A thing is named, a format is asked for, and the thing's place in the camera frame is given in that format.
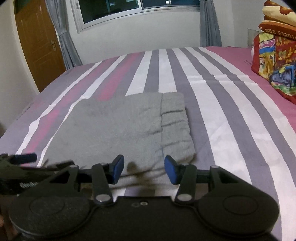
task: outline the door handle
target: door handle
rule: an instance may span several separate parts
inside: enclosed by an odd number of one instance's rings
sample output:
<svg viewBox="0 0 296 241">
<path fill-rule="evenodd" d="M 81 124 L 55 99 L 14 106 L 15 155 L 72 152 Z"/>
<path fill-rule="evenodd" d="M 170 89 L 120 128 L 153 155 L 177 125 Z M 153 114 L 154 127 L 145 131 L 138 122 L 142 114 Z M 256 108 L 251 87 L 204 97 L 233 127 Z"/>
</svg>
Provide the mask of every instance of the door handle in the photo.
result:
<svg viewBox="0 0 296 241">
<path fill-rule="evenodd" d="M 50 44 L 51 44 L 51 46 L 52 46 L 52 49 L 54 50 L 54 51 L 56 51 L 56 46 L 55 46 L 55 43 L 54 43 L 54 41 L 52 40 L 52 41 L 50 41 Z"/>
</svg>

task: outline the gray folded cloth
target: gray folded cloth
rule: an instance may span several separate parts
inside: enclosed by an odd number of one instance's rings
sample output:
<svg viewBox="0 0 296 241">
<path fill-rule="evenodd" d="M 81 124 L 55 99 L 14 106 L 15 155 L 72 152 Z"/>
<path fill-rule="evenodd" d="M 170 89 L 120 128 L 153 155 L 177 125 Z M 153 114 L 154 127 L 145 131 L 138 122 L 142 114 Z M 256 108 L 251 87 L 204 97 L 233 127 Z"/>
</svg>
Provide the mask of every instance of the gray folded cloth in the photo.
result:
<svg viewBox="0 0 296 241">
<path fill-rule="evenodd" d="M 120 186 L 170 183 L 164 157 L 192 160 L 195 149 L 181 93 L 141 93 L 106 102 L 79 102 L 49 145 L 48 164 L 72 159 L 80 167 L 124 155 Z"/>
</svg>

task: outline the stack of folded fabric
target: stack of folded fabric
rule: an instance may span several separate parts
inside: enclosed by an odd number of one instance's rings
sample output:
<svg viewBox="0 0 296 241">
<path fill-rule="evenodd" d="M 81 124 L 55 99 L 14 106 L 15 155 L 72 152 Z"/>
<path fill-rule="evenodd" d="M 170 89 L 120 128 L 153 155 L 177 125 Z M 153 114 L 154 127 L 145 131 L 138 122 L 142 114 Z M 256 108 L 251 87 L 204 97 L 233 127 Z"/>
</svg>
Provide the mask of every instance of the stack of folded fabric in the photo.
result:
<svg viewBox="0 0 296 241">
<path fill-rule="evenodd" d="M 270 0 L 264 3 L 263 31 L 254 39 L 252 70 L 296 104 L 296 13 Z"/>
</svg>

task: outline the mattress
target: mattress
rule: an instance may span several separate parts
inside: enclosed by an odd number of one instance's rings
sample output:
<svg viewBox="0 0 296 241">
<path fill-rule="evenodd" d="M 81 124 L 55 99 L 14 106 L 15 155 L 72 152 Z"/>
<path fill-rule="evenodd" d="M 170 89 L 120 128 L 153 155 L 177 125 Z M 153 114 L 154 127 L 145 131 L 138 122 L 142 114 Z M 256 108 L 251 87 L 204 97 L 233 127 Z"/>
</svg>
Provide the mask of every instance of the mattress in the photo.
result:
<svg viewBox="0 0 296 241">
<path fill-rule="evenodd" d="M 197 152 L 193 164 L 219 165 L 271 195 L 280 207 L 272 233 L 279 240 L 296 238 L 296 105 L 251 71 L 250 49 L 162 49 L 68 70 L 12 123 L 0 139 L 0 153 L 35 152 L 38 161 L 31 165 L 41 166 L 81 99 L 106 101 L 142 92 L 183 93 Z M 133 188 L 113 189 L 114 196 L 133 193 Z M 149 191 L 175 193 L 171 186 Z"/>
</svg>

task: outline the wall outlet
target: wall outlet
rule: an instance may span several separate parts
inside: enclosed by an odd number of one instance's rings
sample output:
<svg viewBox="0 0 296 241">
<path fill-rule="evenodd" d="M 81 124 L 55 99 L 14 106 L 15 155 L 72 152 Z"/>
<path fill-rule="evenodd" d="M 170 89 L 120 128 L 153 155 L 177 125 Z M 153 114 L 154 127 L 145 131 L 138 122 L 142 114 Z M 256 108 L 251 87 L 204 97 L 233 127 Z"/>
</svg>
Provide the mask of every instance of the wall outlet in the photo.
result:
<svg viewBox="0 0 296 241">
<path fill-rule="evenodd" d="M 248 47 L 254 46 L 254 38 L 259 34 L 258 30 L 248 28 Z"/>
</svg>

